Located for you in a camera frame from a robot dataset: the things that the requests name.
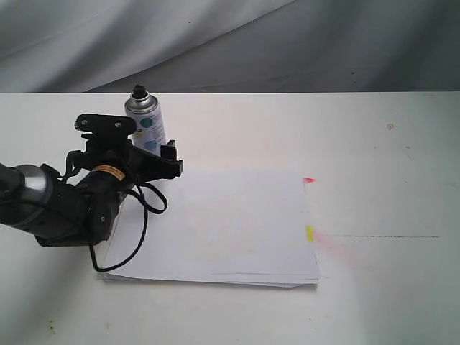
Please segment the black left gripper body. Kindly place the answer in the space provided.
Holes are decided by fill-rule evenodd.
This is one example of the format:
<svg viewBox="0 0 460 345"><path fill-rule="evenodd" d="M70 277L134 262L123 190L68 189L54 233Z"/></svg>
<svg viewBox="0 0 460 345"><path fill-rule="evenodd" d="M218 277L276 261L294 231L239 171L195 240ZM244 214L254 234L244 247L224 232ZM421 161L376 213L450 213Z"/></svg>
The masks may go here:
<svg viewBox="0 0 460 345"><path fill-rule="evenodd" d="M135 147L130 139L119 143L87 140L85 152L77 156L74 165L88 171L76 188L88 199L85 227L92 245L110 237L120 205L132 188L150 189L163 207L155 208L146 201L141 205L151 213L163 213L167 199L151 182L178 178L183 171L182 160L176 165L162 163L160 155Z"/></svg>

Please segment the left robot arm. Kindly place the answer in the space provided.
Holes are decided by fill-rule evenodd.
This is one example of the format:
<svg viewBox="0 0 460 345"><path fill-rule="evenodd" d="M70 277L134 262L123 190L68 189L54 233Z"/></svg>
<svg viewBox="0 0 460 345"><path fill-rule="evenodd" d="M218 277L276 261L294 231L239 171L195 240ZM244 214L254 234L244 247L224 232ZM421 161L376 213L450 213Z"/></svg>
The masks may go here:
<svg viewBox="0 0 460 345"><path fill-rule="evenodd" d="M155 155L129 139L84 137L85 151L68 153L64 175L46 164L1 166L2 224L43 247L97 245L110 237L129 190L183 171L173 140Z"/></svg>

